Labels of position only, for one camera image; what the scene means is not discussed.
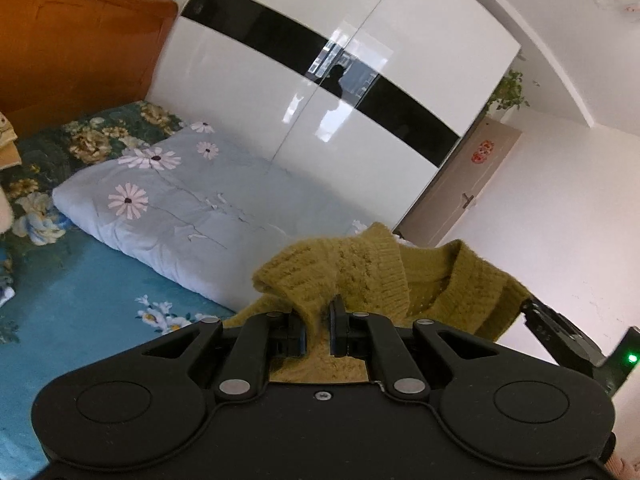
yellow sweater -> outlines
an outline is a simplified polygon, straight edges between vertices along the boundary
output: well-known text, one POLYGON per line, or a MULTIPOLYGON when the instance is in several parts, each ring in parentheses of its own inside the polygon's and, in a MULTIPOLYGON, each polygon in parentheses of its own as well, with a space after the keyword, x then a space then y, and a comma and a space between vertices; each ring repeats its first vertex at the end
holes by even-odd
POLYGON ((492 340, 530 296, 460 240, 437 249, 411 248, 378 223, 357 237, 289 246, 254 274, 254 287, 264 295, 225 326, 242 325, 254 314, 296 310, 306 324, 306 357, 272 368, 271 381, 300 383, 367 380, 363 361, 329 354, 326 311, 336 294, 347 311, 383 314, 396 326, 429 317, 492 340))

door handle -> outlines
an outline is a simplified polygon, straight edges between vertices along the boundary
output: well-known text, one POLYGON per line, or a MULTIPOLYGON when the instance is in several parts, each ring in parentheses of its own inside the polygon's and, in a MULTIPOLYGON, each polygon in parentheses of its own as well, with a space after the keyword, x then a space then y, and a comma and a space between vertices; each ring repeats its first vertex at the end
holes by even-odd
POLYGON ((474 199, 474 196, 473 196, 473 195, 471 195, 471 196, 467 196, 467 195, 466 195, 466 193, 463 193, 463 194, 462 194, 462 198, 464 198, 464 199, 465 199, 465 203, 463 203, 463 205, 462 205, 462 209, 466 209, 466 207, 467 207, 469 204, 471 204, 471 201, 474 199))

bed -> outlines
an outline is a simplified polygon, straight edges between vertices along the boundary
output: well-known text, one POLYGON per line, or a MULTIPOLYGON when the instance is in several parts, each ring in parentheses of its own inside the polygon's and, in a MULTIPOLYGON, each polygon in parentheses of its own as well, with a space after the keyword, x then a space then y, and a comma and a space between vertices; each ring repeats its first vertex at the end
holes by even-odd
POLYGON ((15 215, 0 246, 0 286, 15 290, 0 306, 0 480, 46 464, 30 425, 44 384, 203 317, 231 316, 257 297, 250 275, 280 248, 367 221, 215 124, 143 100, 176 15, 171 0, 0 6, 10 38, 0 111, 22 159, 0 172, 15 215), (135 206, 126 198, 141 196, 142 185, 131 187, 139 176, 148 202, 135 206), (194 211, 199 219, 183 217, 194 211), (158 215, 158 232, 137 230, 158 215))

green plant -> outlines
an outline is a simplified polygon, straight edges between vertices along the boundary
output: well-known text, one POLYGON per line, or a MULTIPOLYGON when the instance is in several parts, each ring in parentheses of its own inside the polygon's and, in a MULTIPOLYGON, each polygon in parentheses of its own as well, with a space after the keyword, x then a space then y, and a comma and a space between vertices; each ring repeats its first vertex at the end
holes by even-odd
POLYGON ((509 70, 509 73, 495 87, 491 97, 484 105, 483 112, 487 113, 489 107, 494 103, 498 103, 498 110, 508 110, 514 106, 517 106, 519 110, 523 104, 529 106, 527 100, 522 96, 522 72, 509 70))

robotic arm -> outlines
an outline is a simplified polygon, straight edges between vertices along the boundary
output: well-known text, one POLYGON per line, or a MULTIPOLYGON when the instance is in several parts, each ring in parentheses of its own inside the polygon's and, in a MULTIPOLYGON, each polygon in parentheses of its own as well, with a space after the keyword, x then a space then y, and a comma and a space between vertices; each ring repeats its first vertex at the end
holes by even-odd
POLYGON ((610 396, 638 330, 604 359, 539 301, 522 311, 561 366, 434 320, 346 313, 335 298, 331 352, 369 371, 352 384, 268 381, 271 359, 305 351, 296 314, 203 320, 48 384, 32 410, 50 459, 36 478, 610 479, 610 396))

